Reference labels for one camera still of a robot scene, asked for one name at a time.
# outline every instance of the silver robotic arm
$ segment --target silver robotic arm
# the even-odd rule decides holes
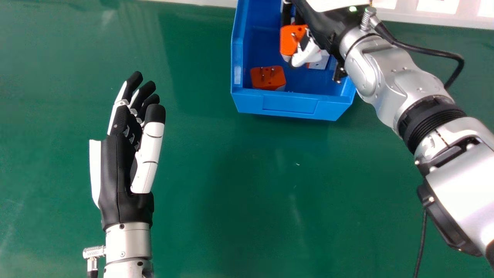
[[[153,94],[154,82],[138,90],[135,72],[120,89],[105,140],[89,141],[92,198],[101,211],[106,245],[84,249],[87,276],[98,277],[98,259],[106,257],[104,278],[152,278],[150,262],[155,177],[165,131],[165,108]]]
[[[315,43],[344,64],[358,95],[414,155],[424,176],[419,199],[446,243],[494,268],[494,135],[390,41],[369,1],[292,2]]]

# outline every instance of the blue plastic container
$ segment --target blue plastic container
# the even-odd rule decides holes
[[[336,121],[353,102],[349,78],[332,80],[335,59],[326,70],[291,69],[280,54],[281,0],[238,0],[232,33],[232,90],[237,110],[272,116]],[[283,66],[286,92],[252,88],[250,69]]]

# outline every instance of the green tabletop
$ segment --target green tabletop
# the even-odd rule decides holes
[[[421,175],[356,97],[337,122],[239,114],[233,9],[156,2],[0,1],[0,277],[85,277],[103,244],[88,140],[103,139],[140,70],[167,109],[154,182],[156,278],[411,277]],[[408,43],[455,51],[451,88],[494,129],[492,31],[390,23]],[[443,81],[454,61],[413,55]],[[491,277],[429,226],[420,277]]]

